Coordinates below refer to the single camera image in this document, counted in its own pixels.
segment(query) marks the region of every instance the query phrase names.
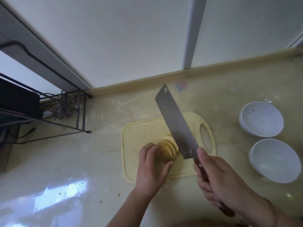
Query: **black rack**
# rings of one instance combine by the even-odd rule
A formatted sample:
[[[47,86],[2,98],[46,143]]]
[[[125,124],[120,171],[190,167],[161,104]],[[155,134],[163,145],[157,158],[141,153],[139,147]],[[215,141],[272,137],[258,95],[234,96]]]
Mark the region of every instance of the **black rack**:
[[[49,138],[53,138],[53,137],[59,137],[59,136],[65,136],[65,135],[70,135],[70,134],[75,134],[75,133],[81,133],[81,132],[85,132],[85,133],[91,133],[91,131],[88,131],[88,130],[85,130],[85,116],[86,116],[86,98],[89,98],[91,99],[92,96],[87,94],[84,90],[80,89],[78,86],[76,86],[75,84],[73,84],[72,82],[70,82],[68,79],[66,79],[64,76],[62,76],[61,74],[59,74],[56,70],[54,70],[53,68],[51,68],[50,66],[48,66],[47,64],[45,64],[43,61],[41,61],[40,59],[38,59],[37,57],[35,57],[32,53],[30,53],[28,51],[28,49],[20,42],[18,41],[10,41],[10,42],[7,42],[7,43],[4,43],[4,44],[0,44],[0,50],[3,49],[3,48],[7,48],[7,47],[10,47],[10,46],[19,46],[21,49],[23,49],[23,51],[28,55],[30,56],[31,58],[33,58],[35,61],[37,61],[38,63],[40,63],[41,65],[43,65],[45,68],[49,69],[51,72],[53,72],[55,75],[57,75],[58,77],[60,77],[62,80],[66,81],[67,83],[69,83],[71,86],[75,87],[77,90],[74,90],[74,91],[69,91],[69,92],[64,92],[64,93],[61,93],[61,94],[57,94],[57,95],[47,95],[45,93],[42,93],[32,87],[29,87],[17,80],[14,80],[2,73],[0,73],[0,76],[2,76],[3,78],[9,80],[9,81],[12,81],[13,83],[15,84],[18,84],[22,87],[25,87],[26,89],[30,90],[30,91],[34,91],[36,93],[38,93],[39,95],[42,95],[44,97],[40,98],[40,100],[42,99],[50,99],[50,101],[48,101],[48,103],[51,103],[51,102],[56,102],[60,105],[63,105],[64,107],[64,111],[67,107],[70,107],[73,109],[73,111],[71,112],[67,112],[67,113],[64,113],[64,114],[60,114],[60,116],[64,116],[64,115],[70,115],[70,114],[73,114],[73,113],[76,113],[77,116],[76,116],[76,125],[75,127],[72,127],[72,126],[66,126],[66,125],[63,125],[63,124],[59,124],[59,123],[56,123],[56,122],[51,122],[51,121],[48,121],[47,119],[50,119],[50,118],[55,118],[57,116],[49,116],[49,117],[45,117],[45,118],[41,118],[41,119],[37,119],[37,118],[33,118],[27,114],[23,114],[23,113],[19,113],[19,112],[16,112],[16,111],[13,111],[13,110],[8,110],[8,109],[4,109],[4,108],[0,108],[0,113],[4,113],[4,114],[7,114],[7,115],[10,115],[10,116],[15,116],[15,117],[18,117],[18,118],[24,118],[25,120],[18,120],[18,121],[13,121],[13,122],[6,122],[6,123],[2,123],[0,124],[0,127],[4,127],[4,126],[11,126],[11,125],[15,125],[15,124],[22,124],[22,123],[26,123],[26,122],[31,122],[31,121],[42,121],[42,122],[46,122],[46,123],[50,123],[50,124],[54,124],[54,125],[58,125],[58,126],[62,126],[62,127],[65,127],[65,128],[70,128],[70,129],[73,129],[73,130],[76,130],[75,132],[71,132],[71,133],[67,133],[67,134],[62,134],[62,135],[54,135],[54,136],[50,136],[50,137],[46,137],[46,138],[41,138],[41,139],[34,139],[34,140],[29,140],[29,141],[24,141],[24,142],[19,142],[18,143],[18,140],[16,140],[15,144],[25,144],[25,143],[28,143],[28,142],[33,142],[33,141],[38,141],[38,140],[43,140],[43,139],[49,139]],[[56,99],[57,97],[59,96],[62,96],[62,94],[65,95],[65,102],[63,101],[60,101],[58,99]],[[71,105],[67,104],[66,103],[66,100],[67,100],[67,95],[68,94],[73,94],[75,96],[77,96],[77,107],[74,108],[72,107]],[[79,129],[79,120],[80,120],[80,99],[81,97],[83,97],[83,116],[82,116],[82,129]]]

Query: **right hand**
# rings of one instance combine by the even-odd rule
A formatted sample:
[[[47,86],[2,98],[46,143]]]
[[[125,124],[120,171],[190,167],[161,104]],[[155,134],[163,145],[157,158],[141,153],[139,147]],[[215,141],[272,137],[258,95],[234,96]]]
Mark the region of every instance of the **right hand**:
[[[208,155],[201,147],[197,153],[209,178],[209,183],[204,181],[199,167],[194,164],[198,185],[212,205],[223,208],[223,202],[235,212],[241,213],[249,206],[249,201],[258,196],[224,159]]]

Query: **left hand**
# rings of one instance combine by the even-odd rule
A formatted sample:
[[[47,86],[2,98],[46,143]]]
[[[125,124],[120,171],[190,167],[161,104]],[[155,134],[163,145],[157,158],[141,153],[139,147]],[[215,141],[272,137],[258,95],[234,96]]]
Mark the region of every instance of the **left hand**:
[[[157,151],[158,146],[149,143],[139,152],[139,166],[134,191],[146,199],[152,199],[160,190],[174,163],[174,161],[162,163],[157,168],[154,162]]]

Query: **knife blade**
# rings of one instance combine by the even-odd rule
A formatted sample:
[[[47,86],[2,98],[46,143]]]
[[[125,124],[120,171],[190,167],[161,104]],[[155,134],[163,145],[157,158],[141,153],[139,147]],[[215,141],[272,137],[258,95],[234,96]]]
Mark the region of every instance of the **knife blade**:
[[[179,147],[182,156],[184,159],[193,158],[194,162],[197,164],[202,173],[204,181],[209,182],[208,175],[198,159],[197,149],[199,145],[191,133],[187,122],[185,121],[166,84],[161,87],[160,91],[155,97],[155,100],[172,137]],[[219,209],[222,213],[228,217],[235,216],[233,210],[228,208],[222,202],[221,204],[223,205],[223,208]]]

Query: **wooden knife handle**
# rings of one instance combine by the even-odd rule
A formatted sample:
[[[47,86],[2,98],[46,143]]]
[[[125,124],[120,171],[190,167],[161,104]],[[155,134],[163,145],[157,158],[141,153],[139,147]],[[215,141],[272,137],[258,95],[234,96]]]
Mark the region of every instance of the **wooden knife handle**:
[[[204,167],[202,166],[202,164],[200,163],[199,159],[194,159],[195,164],[199,167],[201,173],[202,173],[202,177],[203,180],[209,183],[209,178],[208,175],[204,169]],[[219,208],[219,210],[224,213],[226,216],[228,217],[234,217],[235,213],[232,209],[228,208],[223,202],[221,202],[223,208]]]

